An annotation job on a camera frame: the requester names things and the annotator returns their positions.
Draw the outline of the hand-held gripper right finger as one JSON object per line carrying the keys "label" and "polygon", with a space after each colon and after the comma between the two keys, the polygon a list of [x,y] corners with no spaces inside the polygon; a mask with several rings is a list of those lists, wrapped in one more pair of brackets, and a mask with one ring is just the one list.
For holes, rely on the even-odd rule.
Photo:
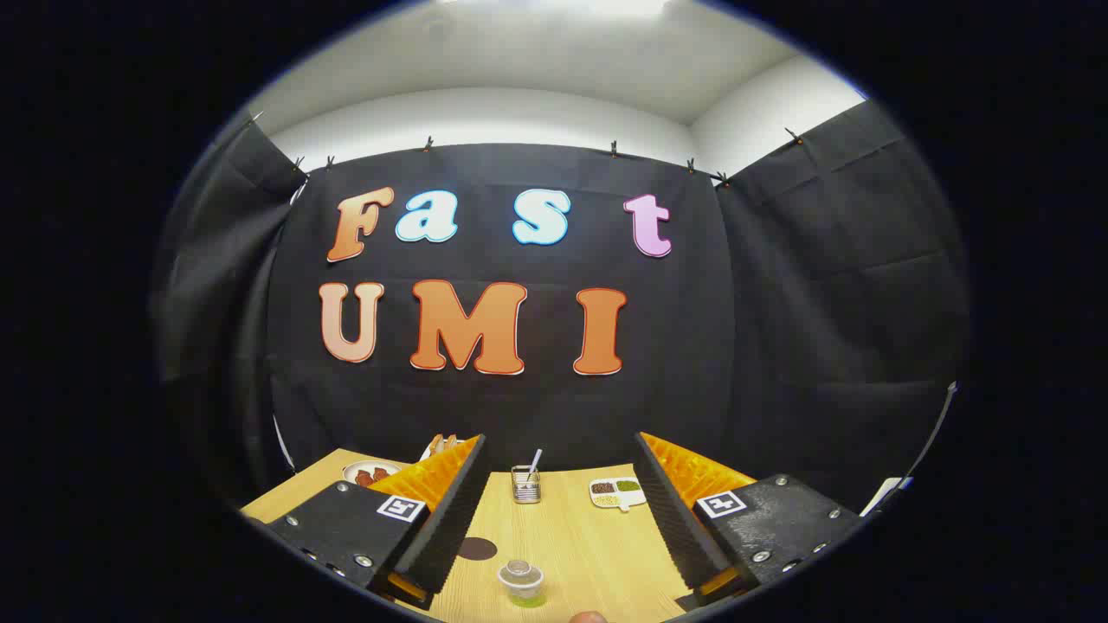
{"label": "hand-held gripper right finger", "polygon": [[772,584],[862,524],[797,477],[745,476],[645,431],[635,441],[642,492],[698,606]]}

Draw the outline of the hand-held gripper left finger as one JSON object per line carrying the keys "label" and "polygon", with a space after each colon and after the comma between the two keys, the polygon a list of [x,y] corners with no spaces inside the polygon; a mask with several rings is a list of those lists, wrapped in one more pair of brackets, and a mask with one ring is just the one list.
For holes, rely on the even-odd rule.
{"label": "hand-held gripper left finger", "polygon": [[486,436],[373,486],[338,480],[267,522],[297,555],[356,588],[428,610],[488,482]]}

